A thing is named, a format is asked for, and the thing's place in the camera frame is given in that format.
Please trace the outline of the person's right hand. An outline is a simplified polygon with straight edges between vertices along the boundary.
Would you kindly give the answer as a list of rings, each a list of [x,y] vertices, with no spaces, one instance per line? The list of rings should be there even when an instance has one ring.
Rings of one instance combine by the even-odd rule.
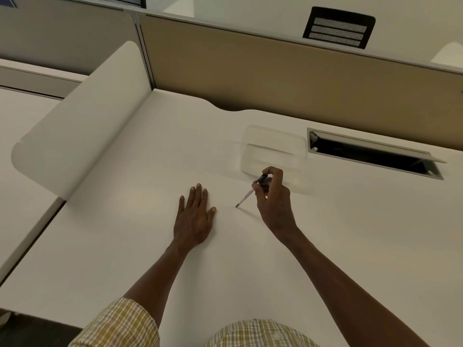
[[[263,174],[271,176],[266,180],[269,193],[265,208],[260,213],[263,222],[273,235],[284,245],[293,242],[300,229],[296,224],[290,200],[290,190],[283,185],[283,170],[276,167],[267,167]]]

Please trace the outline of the person's left hand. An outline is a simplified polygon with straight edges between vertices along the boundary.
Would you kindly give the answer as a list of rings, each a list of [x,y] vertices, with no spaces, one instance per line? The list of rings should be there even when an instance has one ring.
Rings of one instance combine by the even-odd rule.
[[[186,200],[186,209],[181,216],[179,216],[179,207],[175,225],[173,228],[173,241],[172,243],[182,253],[190,252],[197,245],[202,244],[211,233],[212,229],[207,229],[206,226],[206,213],[208,208],[208,191],[202,188],[202,202],[200,211],[194,210],[194,194],[196,186],[192,186],[189,190]]]

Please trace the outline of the person's right forearm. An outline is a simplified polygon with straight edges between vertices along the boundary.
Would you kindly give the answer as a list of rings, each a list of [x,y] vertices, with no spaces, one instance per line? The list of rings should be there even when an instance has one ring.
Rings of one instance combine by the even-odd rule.
[[[298,227],[271,231],[304,269],[350,347],[430,347],[318,250]]]

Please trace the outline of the person's left forearm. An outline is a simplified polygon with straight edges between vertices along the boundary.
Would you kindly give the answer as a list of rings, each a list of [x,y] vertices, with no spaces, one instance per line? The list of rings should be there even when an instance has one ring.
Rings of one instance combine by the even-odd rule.
[[[174,239],[159,259],[124,294],[139,304],[160,327],[172,285],[194,244]]]

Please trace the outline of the clear plastic container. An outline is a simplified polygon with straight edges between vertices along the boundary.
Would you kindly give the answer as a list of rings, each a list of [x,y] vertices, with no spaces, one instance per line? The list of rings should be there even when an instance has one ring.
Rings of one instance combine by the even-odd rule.
[[[283,170],[283,184],[292,192],[308,195],[311,176],[306,139],[300,135],[263,126],[246,127],[240,148],[240,171],[257,178],[262,170]]]

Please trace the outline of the beige partition panel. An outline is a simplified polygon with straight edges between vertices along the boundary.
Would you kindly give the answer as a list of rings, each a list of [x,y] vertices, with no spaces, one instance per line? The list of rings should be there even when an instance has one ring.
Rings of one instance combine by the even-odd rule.
[[[463,151],[463,73],[142,15],[155,86]]]

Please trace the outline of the white curved side divider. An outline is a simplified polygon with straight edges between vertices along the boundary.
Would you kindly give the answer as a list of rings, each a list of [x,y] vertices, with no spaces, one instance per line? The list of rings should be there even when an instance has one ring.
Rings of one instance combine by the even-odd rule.
[[[127,41],[14,145],[12,165],[69,200],[151,92],[140,49]]]

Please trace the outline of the yellow checked shirt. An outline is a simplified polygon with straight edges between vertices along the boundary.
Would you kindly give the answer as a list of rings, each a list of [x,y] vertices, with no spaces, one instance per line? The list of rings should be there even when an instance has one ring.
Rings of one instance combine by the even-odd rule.
[[[140,304],[118,298],[96,316],[68,347],[160,347],[155,320]],[[320,347],[292,327],[270,319],[229,324],[204,347]]]

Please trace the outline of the black mesh chair back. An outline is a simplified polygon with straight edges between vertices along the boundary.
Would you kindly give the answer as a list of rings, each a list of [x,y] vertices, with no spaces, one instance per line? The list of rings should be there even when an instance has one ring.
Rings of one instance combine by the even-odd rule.
[[[302,37],[364,50],[375,23],[373,16],[314,6]]]
[[[100,0],[100,1],[146,9],[146,0]]]

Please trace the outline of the grey partition panel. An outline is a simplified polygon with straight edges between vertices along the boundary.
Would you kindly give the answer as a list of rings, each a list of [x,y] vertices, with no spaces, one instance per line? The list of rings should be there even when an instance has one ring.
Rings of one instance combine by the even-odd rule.
[[[83,0],[0,3],[0,58],[84,75],[128,41],[142,53],[130,11]]]

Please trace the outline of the grey metal partition post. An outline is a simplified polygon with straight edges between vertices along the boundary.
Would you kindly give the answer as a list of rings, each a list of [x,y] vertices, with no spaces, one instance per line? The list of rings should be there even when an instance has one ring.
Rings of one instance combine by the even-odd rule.
[[[135,28],[136,28],[138,40],[139,40],[140,47],[141,47],[143,63],[144,63],[144,66],[145,66],[145,69],[146,69],[146,72],[147,72],[147,75],[148,75],[149,83],[150,83],[151,89],[155,89],[156,88],[156,83],[155,83],[155,80],[154,80],[154,77],[153,77],[151,64],[150,64],[150,60],[149,60],[149,55],[148,55],[148,52],[147,52],[146,43],[145,43],[145,39],[144,39],[144,36],[143,36],[143,30],[142,30],[142,27],[141,27],[141,22],[140,22],[139,15],[138,15],[138,13],[136,11],[130,11],[130,14],[131,14],[131,17],[133,19],[133,22],[134,22],[134,25],[135,25]]]

